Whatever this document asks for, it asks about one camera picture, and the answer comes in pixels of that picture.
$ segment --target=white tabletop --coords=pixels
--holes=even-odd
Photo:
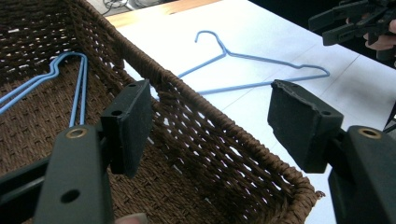
[[[383,130],[396,100],[396,71],[338,45],[323,47],[320,36],[255,6],[247,0],[223,0],[183,11],[155,21],[140,21],[119,28],[132,43],[165,69],[178,75],[221,53],[216,39],[197,32],[216,32],[232,52],[277,59],[289,63],[311,63],[325,67],[329,77],[298,82],[344,114],[342,128],[364,125]],[[133,77],[138,77],[128,68]],[[227,56],[201,68],[183,80],[197,91],[289,77],[323,74],[317,69],[296,70],[287,66]],[[295,166],[275,139],[267,123],[270,86],[205,95],[236,124],[253,134],[282,161]],[[306,223],[335,223],[324,175],[307,175],[312,185],[326,193]]]

